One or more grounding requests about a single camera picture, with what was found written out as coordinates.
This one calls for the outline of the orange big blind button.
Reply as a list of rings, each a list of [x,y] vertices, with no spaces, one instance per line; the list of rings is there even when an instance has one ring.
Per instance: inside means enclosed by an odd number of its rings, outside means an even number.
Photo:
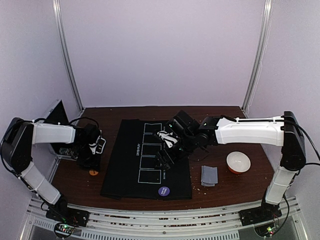
[[[96,170],[90,170],[89,171],[89,174],[91,175],[91,176],[96,176],[96,175],[98,175],[99,174],[99,172],[98,171],[96,171]]]

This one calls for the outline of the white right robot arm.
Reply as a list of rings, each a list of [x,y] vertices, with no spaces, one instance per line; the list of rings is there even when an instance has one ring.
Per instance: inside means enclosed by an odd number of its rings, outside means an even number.
[[[281,217],[280,202],[295,176],[307,164],[306,131],[299,126],[293,112],[270,118],[232,118],[225,115],[207,116],[202,123],[179,111],[167,122],[169,131],[155,136],[164,148],[155,155],[157,166],[169,170],[194,150],[207,146],[249,143],[281,147],[281,160],[267,187],[259,207],[241,210],[243,226]]]

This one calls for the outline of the purple small blind button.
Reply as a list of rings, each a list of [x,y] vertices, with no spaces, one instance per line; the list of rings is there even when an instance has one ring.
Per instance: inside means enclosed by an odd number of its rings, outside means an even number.
[[[169,194],[171,193],[171,190],[169,187],[167,186],[161,186],[159,189],[158,189],[158,195],[160,197],[167,197]]]

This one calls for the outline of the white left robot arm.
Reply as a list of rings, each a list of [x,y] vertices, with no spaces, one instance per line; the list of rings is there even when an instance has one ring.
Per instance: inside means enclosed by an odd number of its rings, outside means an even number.
[[[98,172],[106,142],[98,123],[80,127],[72,122],[47,123],[44,118],[24,120],[15,117],[0,142],[0,157],[5,169],[47,204],[47,218],[85,227],[89,213],[68,207],[66,197],[35,166],[32,146],[58,144],[59,155],[76,160],[84,169]]]

